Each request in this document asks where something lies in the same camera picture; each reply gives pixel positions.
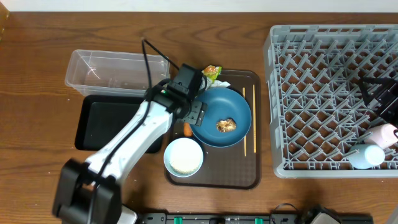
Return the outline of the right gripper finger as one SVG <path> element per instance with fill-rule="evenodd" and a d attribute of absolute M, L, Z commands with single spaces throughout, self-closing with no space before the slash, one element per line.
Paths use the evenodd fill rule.
<path fill-rule="evenodd" d="M 397 84 L 397 80 L 395 80 L 393 78 L 362 77 L 359 79 L 358 86 L 362 89 L 366 89 L 366 83 L 371 84 L 371 85 L 390 86 L 393 84 Z"/>
<path fill-rule="evenodd" d="M 361 91 L 364 104 L 368 108 L 375 108 L 376 98 L 374 94 L 374 88 L 376 87 L 376 84 L 374 82 L 360 81 L 358 86 Z"/>

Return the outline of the right wooden chopstick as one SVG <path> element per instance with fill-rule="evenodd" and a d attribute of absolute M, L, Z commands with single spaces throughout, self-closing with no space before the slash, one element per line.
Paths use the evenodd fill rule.
<path fill-rule="evenodd" d="M 256 137 L 256 88 L 252 85 L 252 121 L 253 121 L 253 153 L 257 153 L 257 137 Z"/>

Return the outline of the yellow green snack wrapper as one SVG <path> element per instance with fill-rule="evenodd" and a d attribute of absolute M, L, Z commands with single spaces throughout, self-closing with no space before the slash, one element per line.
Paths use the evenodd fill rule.
<path fill-rule="evenodd" d="M 218 78 L 218 75 L 221 73 L 222 67 L 209 65 L 204 70 L 202 70 L 202 74 L 209 78 L 212 83 Z"/>

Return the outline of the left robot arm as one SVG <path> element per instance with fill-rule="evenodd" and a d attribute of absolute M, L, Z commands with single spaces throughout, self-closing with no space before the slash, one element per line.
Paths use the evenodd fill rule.
<path fill-rule="evenodd" d="M 175 120 L 201 125 L 206 105 L 196 97 L 207 78 L 183 64 L 175 78 L 150 85 L 134 117 L 85 162 L 69 159 L 60 171 L 52 213 L 63 223 L 136 223 L 121 201 L 121 187 L 148 148 Z"/>

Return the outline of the orange carrot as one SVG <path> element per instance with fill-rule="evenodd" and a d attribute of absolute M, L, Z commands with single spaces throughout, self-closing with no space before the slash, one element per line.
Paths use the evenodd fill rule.
<path fill-rule="evenodd" d="M 189 123 L 183 124 L 183 134 L 185 137 L 192 137 L 193 133 Z"/>

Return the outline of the grey dishwasher rack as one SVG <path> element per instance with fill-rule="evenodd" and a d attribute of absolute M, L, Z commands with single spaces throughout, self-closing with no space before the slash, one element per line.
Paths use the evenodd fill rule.
<path fill-rule="evenodd" d="M 272 166 L 280 178 L 395 178 L 397 146 L 365 170 L 351 147 L 383 123 L 365 105 L 363 77 L 397 78 L 397 26 L 276 25 L 263 46 Z"/>

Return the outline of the clear plastic bin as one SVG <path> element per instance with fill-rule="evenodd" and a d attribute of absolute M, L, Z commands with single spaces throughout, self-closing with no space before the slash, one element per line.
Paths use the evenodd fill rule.
<path fill-rule="evenodd" d="M 142 54 L 99 50 L 73 51 L 65 84 L 83 96 L 142 97 L 149 87 Z"/>

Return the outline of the crumpled white napkin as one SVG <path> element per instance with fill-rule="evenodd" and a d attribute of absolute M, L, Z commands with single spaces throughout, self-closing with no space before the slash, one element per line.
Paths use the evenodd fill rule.
<path fill-rule="evenodd" d="M 215 80 L 214 82 L 209 83 L 207 85 L 207 89 L 209 89 L 209 88 L 227 88 L 230 85 L 231 84 L 229 82 L 222 82 L 222 81 L 219 81 L 219 80 Z"/>

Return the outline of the brown mushroom food scrap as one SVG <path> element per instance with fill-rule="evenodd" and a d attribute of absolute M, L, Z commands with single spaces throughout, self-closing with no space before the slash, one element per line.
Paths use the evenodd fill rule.
<path fill-rule="evenodd" d="M 237 128 L 235 121 L 231 118 L 221 119 L 216 123 L 216 128 L 221 133 L 234 131 Z"/>

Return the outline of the light blue rice bowl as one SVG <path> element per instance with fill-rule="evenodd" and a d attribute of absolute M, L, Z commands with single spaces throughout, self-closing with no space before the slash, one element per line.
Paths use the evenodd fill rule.
<path fill-rule="evenodd" d="M 190 177 L 200 169 L 204 155 L 199 143 L 190 138 L 173 140 L 165 149 L 164 165 L 173 176 Z"/>

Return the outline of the dark blue plate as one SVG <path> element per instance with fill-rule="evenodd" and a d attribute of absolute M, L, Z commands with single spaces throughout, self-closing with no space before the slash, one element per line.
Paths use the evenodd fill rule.
<path fill-rule="evenodd" d="M 198 140 L 213 147 L 230 147 L 244 139 L 251 128 L 252 112 L 243 96 L 229 88 L 212 88 L 198 96 L 197 100 L 208 105 L 201 126 L 191 126 Z M 235 121 L 237 128 L 226 133 L 219 132 L 216 123 L 228 118 Z"/>

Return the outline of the brown serving tray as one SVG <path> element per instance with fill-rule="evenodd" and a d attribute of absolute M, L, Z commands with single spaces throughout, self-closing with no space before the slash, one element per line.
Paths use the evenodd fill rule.
<path fill-rule="evenodd" d="M 229 82 L 249 104 L 252 112 L 252 85 L 256 88 L 257 153 L 253 153 L 253 121 L 244 139 L 230 147 L 209 146 L 192 136 L 203 150 L 204 160 L 198 172 L 180 178 L 169 172 L 165 175 L 175 185 L 215 187 L 225 189 L 252 189 L 261 180 L 261 84 L 259 77 L 248 70 L 223 70 L 219 80 Z"/>

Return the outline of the light blue cup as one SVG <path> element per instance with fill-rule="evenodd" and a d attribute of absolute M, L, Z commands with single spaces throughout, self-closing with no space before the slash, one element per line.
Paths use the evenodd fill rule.
<path fill-rule="evenodd" d="M 355 169 L 369 169 L 384 162 L 385 152 L 377 145 L 357 144 L 350 149 L 349 163 Z"/>

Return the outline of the black waste tray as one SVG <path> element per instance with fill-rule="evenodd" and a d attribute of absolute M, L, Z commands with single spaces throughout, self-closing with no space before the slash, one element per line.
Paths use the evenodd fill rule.
<path fill-rule="evenodd" d="M 83 100 L 75 147 L 98 151 L 122 130 L 136 114 L 142 97 L 89 95 Z"/>

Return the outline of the pink cup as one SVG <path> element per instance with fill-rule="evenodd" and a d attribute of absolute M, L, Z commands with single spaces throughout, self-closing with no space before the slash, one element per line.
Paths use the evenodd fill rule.
<path fill-rule="evenodd" d="M 382 149 L 386 149 L 397 143 L 397 128 L 392 124 L 383 124 L 366 131 L 369 134 L 364 142 L 374 144 Z"/>

